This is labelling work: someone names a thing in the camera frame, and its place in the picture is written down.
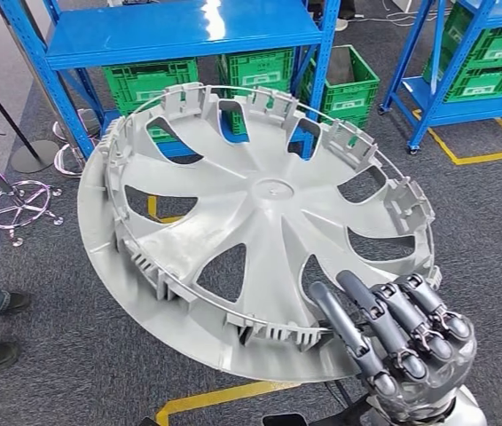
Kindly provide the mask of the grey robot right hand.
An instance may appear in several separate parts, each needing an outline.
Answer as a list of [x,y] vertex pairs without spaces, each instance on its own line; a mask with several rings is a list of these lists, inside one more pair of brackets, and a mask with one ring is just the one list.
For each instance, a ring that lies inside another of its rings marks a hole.
[[464,382],[477,350],[473,324],[449,310],[419,274],[366,287],[351,271],[337,281],[365,319],[379,355],[325,284],[313,299],[360,369],[366,403],[387,425],[485,425]]

